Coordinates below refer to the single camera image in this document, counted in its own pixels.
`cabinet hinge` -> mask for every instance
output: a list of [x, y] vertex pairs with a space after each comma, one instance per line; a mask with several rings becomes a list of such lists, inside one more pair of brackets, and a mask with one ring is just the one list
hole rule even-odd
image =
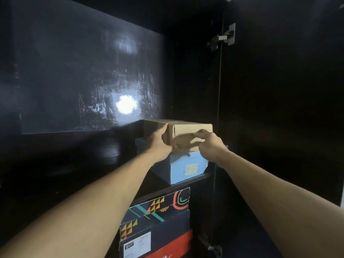
[[198, 239], [208, 251], [212, 251], [215, 254], [216, 258], [222, 258], [222, 247], [219, 245], [211, 245], [208, 242], [208, 236], [206, 234], [198, 235]]
[[207, 42], [207, 47], [210, 47], [212, 51], [217, 50], [218, 43], [223, 41], [224, 43], [228, 43], [228, 45], [234, 44], [235, 40], [235, 23], [229, 26], [229, 29], [225, 32], [224, 35], [216, 35], [214, 36], [211, 41]]

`person's right arm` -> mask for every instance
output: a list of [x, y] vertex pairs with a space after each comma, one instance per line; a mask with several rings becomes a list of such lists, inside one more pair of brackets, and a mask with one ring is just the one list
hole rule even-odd
[[344, 257], [344, 209], [230, 152], [206, 130], [201, 155], [225, 169], [285, 258]]

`yellow label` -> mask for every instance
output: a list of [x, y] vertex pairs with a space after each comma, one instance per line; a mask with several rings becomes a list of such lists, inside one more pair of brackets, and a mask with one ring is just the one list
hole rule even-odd
[[185, 175], [195, 174], [197, 173], [197, 169], [198, 169], [198, 164], [187, 165], [187, 168], [185, 170]]

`black logo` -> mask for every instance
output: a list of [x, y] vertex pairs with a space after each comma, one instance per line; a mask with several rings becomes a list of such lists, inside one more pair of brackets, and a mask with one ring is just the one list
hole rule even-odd
[[124, 250], [127, 250], [128, 248], [134, 246], [134, 241], [130, 242], [130, 243], [127, 243], [125, 246], [124, 246]]

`person's left hand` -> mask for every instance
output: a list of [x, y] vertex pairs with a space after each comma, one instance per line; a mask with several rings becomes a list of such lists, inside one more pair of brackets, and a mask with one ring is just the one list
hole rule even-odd
[[165, 133], [167, 129], [167, 123], [147, 139], [147, 145], [145, 152], [152, 155], [154, 161], [157, 163], [163, 161], [172, 152], [172, 146], [166, 145], [161, 136]]

